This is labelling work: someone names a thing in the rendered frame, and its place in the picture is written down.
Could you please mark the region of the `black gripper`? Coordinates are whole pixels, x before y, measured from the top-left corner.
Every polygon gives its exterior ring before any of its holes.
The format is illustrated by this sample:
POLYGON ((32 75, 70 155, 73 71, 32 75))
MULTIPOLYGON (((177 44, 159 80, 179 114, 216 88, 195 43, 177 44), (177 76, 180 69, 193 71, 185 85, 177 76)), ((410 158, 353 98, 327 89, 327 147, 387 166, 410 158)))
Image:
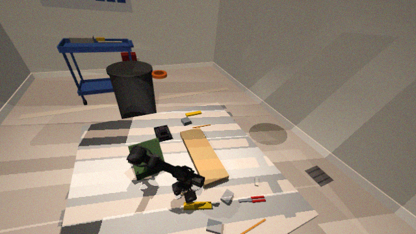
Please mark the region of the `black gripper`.
POLYGON ((193 185, 192 184, 186 185, 184 183, 182 183, 182 185, 184 186, 186 191, 188 190, 187 193, 184 193, 186 202, 189 203, 189 202, 193 202, 194 200, 197 200, 195 191, 191 189, 193 185))

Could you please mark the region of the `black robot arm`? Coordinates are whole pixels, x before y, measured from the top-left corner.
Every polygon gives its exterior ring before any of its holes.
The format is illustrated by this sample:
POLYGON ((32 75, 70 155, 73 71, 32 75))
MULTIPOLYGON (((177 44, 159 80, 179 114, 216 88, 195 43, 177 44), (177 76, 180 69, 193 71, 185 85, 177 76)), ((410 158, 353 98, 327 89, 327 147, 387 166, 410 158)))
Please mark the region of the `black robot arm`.
POLYGON ((176 196, 180 195, 182 191, 185 191, 182 183, 186 185, 192 184, 202 188, 205 181, 205 177, 194 173, 195 170, 193 170, 191 167, 186 165, 174 166, 168 162, 163 161, 161 156, 158 154, 152 153, 148 148, 139 145, 133 146, 126 160, 129 164, 140 168, 145 167, 153 171, 154 169, 161 169, 165 172, 171 173, 173 177, 177 178, 176 181, 178 181, 172 185, 174 195, 176 196), (149 155, 146 155, 146 150, 149 151, 149 155), (144 165, 140 165, 142 162, 144 165))

